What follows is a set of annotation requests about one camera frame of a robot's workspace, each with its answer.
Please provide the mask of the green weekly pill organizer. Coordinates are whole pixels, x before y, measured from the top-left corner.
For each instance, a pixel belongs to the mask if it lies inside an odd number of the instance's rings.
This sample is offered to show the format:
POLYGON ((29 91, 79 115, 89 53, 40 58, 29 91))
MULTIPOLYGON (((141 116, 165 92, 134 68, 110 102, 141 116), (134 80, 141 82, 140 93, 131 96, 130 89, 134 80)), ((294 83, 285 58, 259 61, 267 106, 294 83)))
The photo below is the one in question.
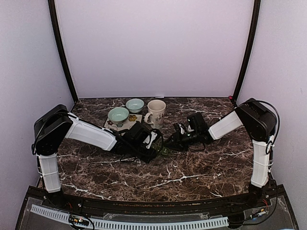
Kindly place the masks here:
POLYGON ((153 143, 152 147, 156 150, 158 156, 163 156, 163 157, 169 156, 170 149, 164 147, 161 141, 153 143))

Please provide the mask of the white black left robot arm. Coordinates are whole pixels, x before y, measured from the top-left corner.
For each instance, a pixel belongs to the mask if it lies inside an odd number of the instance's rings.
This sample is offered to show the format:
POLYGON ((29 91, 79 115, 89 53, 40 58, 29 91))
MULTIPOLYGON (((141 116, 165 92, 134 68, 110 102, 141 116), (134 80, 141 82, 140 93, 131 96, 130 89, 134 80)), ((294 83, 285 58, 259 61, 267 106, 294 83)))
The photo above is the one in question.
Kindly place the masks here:
POLYGON ((38 159, 39 173, 49 193, 48 199, 57 209, 63 209, 68 204, 67 197, 60 192, 57 160, 58 148, 64 139, 74 139, 149 163, 158 154, 152 144, 162 137, 158 129, 149 130, 139 121, 121 131, 102 128, 70 113, 63 104, 55 106, 35 122, 34 135, 32 154, 38 159))

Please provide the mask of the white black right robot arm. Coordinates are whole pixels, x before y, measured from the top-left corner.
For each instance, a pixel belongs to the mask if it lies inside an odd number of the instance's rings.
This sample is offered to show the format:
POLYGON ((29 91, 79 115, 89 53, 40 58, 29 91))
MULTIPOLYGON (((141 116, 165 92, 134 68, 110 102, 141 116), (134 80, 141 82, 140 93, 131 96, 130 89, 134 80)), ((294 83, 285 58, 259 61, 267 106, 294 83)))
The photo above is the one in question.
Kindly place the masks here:
POLYGON ((265 101, 250 98, 208 126, 200 112, 187 117, 188 127, 175 123, 173 133, 164 146, 177 151, 188 150, 190 145, 203 146, 221 139, 239 127, 244 127, 253 144, 253 171, 245 204, 255 208, 263 201, 263 192, 270 180, 273 165, 273 147, 279 132, 280 119, 273 106, 265 101))

